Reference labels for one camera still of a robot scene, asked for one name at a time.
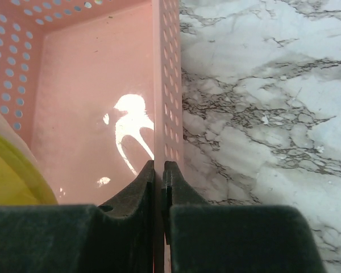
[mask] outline yellow plastic bag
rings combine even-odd
[[[57,204],[33,154],[0,114],[0,205]]]

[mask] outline pink plastic basket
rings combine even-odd
[[[0,112],[61,204],[182,168],[178,0],[0,0]]]

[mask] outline basket bottom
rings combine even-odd
[[[152,159],[150,3],[44,40],[32,151],[59,203],[101,204]]]

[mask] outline plastic container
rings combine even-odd
[[[0,112],[60,204],[182,167],[178,0],[0,0]]]

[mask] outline white marble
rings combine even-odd
[[[284,204],[341,272],[341,0],[182,0],[186,177]]]

